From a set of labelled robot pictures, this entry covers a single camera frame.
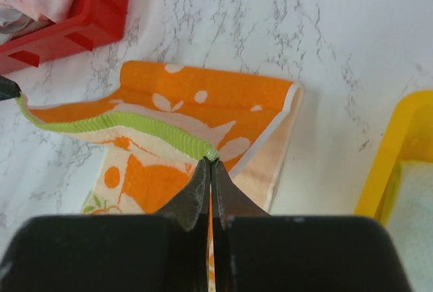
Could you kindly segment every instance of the red basket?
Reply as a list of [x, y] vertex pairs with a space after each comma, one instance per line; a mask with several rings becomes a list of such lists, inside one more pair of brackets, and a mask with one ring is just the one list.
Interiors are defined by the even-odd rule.
[[0, 74], [119, 41], [127, 8], [128, 0], [74, 0], [64, 22], [0, 45]]

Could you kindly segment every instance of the marble countertop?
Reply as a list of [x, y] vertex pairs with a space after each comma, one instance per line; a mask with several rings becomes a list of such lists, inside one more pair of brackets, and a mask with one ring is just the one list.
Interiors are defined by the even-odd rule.
[[[131, 0], [124, 39], [10, 74], [31, 105], [118, 86], [122, 62], [297, 80], [306, 93], [272, 212], [350, 214], [392, 111], [433, 88], [433, 0]], [[0, 108], [0, 251], [31, 216], [78, 212], [104, 149]]]

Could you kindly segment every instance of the yellow plastic tray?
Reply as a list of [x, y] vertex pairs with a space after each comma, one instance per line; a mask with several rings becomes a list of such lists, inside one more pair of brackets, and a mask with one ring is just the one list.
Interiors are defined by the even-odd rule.
[[392, 175], [405, 160], [433, 162], [433, 91], [418, 91], [397, 105], [355, 214], [386, 224], [398, 193]]

